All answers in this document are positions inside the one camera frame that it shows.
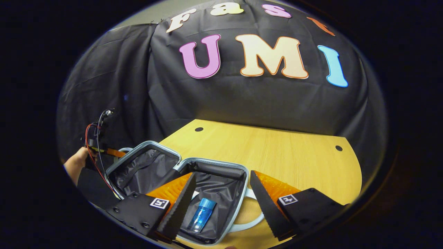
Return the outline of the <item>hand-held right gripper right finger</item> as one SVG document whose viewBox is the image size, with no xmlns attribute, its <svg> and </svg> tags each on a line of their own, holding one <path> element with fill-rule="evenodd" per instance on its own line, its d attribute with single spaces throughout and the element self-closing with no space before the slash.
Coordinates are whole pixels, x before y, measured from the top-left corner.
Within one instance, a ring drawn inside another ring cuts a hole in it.
<svg viewBox="0 0 443 249">
<path fill-rule="evenodd" d="M 250 186 L 279 241 L 316 230 L 346 206 L 315 188 L 299 190 L 256 170 L 251 171 Z"/>
</svg>

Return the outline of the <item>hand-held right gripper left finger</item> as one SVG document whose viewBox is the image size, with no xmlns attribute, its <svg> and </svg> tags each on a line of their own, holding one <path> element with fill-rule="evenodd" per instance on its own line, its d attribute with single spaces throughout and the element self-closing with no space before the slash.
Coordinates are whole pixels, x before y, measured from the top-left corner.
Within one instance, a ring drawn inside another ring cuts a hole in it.
<svg viewBox="0 0 443 249">
<path fill-rule="evenodd" d="M 188 173 L 149 194 L 133 191 L 106 209 L 106 213 L 140 235 L 172 243 L 182 226 L 195 188 L 195 174 Z"/>
</svg>

